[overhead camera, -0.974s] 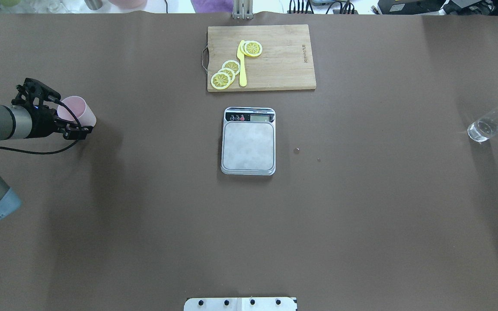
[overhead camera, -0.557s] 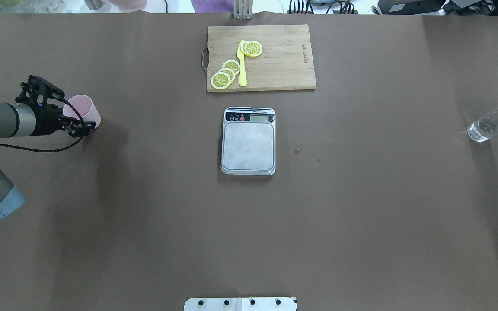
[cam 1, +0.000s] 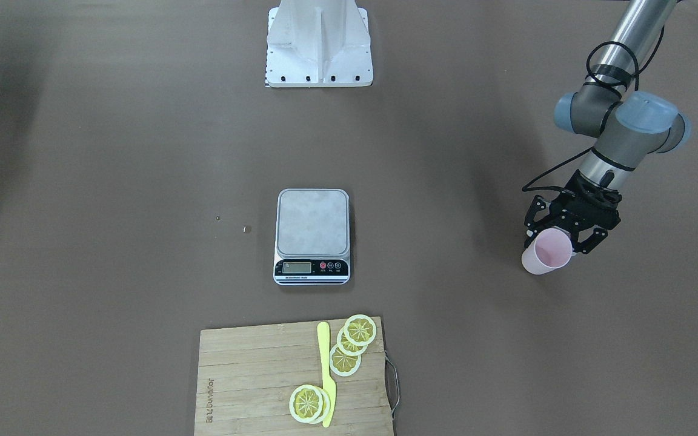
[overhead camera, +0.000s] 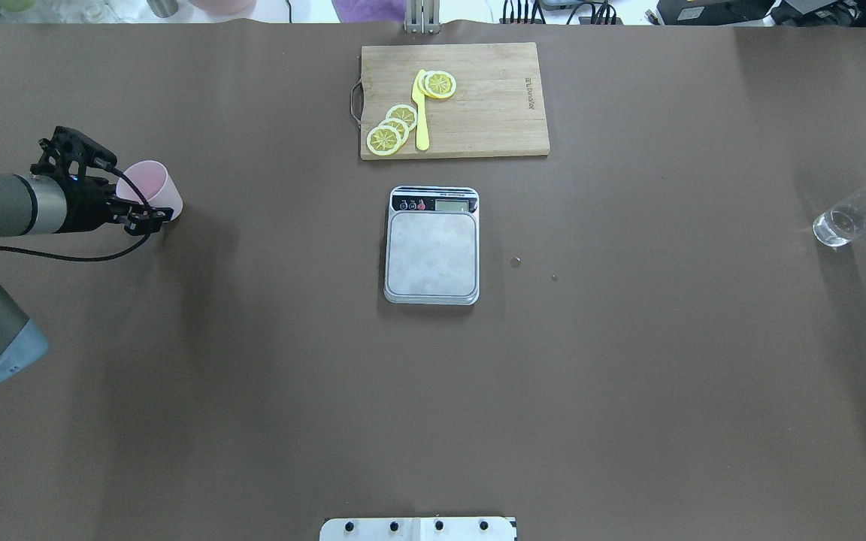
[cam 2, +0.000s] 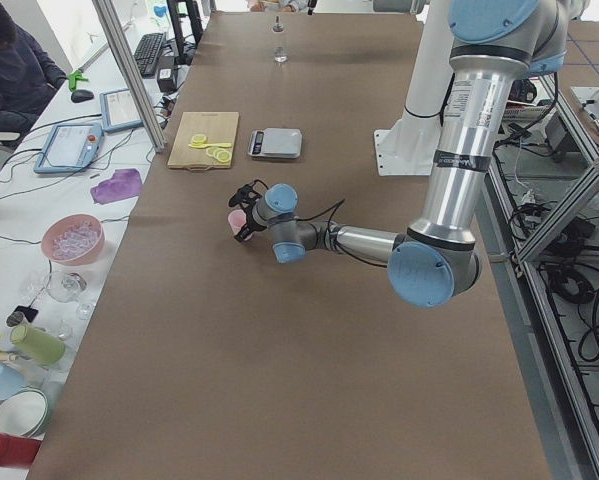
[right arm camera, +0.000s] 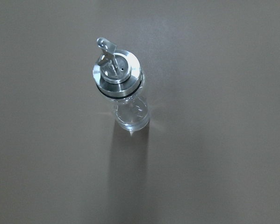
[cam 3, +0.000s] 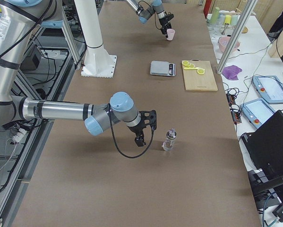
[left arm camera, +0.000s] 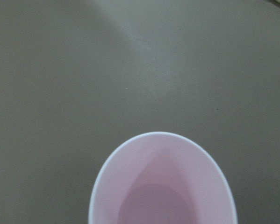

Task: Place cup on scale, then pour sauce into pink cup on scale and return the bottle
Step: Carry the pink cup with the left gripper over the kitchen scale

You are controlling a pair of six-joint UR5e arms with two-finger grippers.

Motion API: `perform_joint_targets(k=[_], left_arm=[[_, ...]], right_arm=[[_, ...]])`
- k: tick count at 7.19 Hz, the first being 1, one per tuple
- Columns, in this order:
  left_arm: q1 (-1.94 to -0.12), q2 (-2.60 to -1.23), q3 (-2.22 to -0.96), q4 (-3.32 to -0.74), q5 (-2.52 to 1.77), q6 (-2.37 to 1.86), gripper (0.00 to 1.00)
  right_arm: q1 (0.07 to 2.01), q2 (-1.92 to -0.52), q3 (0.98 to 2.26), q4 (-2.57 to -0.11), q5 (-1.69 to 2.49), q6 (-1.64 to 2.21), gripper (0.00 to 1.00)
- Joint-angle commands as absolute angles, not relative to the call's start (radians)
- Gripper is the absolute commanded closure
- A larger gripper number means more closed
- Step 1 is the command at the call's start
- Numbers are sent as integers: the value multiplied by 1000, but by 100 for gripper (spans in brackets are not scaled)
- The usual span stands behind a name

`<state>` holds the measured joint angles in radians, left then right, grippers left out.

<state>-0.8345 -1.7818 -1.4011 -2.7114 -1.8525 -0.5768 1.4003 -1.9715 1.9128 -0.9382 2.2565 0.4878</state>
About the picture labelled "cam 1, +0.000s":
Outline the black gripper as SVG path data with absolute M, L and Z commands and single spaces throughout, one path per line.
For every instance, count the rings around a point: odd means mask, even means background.
M 589 254 L 602 241 L 607 239 L 620 223 L 618 204 L 622 196 L 618 191 L 607 190 L 593 184 L 577 170 L 565 186 L 550 186 L 559 195 L 548 201 L 535 195 L 527 209 L 524 224 L 526 240 L 524 248 L 529 248 L 534 240 L 546 229 L 559 227 L 570 232 L 571 250 L 574 254 Z M 580 234 L 591 234 L 580 240 Z

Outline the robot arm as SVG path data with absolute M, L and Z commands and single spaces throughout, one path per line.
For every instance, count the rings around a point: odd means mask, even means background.
M 643 158 L 689 140 L 689 119 L 673 103 L 638 88 L 675 6 L 675 1 L 631 1 L 611 38 L 588 55 L 579 91 L 555 105 L 557 127 L 592 137 L 595 144 L 578 154 L 581 163 L 565 185 L 547 187 L 554 199 L 544 199 L 535 181 L 523 186 L 536 193 L 525 216 L 526 248 L 556 228 L 568 235 L 573 253 L 590 253 L 620 223 L 620 189 Z

